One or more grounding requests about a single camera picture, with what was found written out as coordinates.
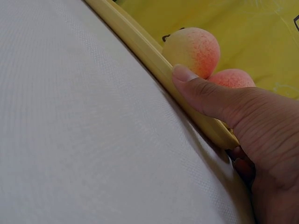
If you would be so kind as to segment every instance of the yellow background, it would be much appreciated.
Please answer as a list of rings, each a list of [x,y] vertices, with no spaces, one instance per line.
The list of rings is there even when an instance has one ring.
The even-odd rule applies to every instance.
[[[152,37],[182,27],[211,32],[221,48],[216,71],[247,71],[258,87],[299,100],[299,0],[118,0]]]

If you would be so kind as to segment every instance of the hand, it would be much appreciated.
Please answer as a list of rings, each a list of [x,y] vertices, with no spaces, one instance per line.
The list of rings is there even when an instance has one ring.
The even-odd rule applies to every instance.
[[[246,183],[253,182],[258,221],[299,223],[299,101],[259,88],[218,86],[181,65],[172,80],[193,108],[234,130],[244,152],[238,147],[228,154]]]

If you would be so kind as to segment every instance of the white fabric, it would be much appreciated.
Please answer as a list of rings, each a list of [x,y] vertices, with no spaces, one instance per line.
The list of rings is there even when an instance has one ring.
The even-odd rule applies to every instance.
[[[80,0],[0,0],[0,223],[252,223],[248,196]]]

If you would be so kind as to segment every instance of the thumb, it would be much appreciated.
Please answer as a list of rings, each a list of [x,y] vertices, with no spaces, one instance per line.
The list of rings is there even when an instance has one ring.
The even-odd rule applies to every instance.
[[[235,89],[226,88],[204,80],[182,65],[173,67],[172,81],[195,110],[230,123],[228,115],[236,104]]]

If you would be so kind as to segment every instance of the pink peach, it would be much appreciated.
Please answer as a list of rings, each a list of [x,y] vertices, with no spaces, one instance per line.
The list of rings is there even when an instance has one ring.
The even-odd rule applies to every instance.
[[[211,33],[200,28],[185,28],[167,38],[162,55],[170,64],[182,64],[207,79],[219,61],[220,47]]]
[[[209,77],[208,81],[229,88],[255,87],[250,75],[240,69],[226,69]]]

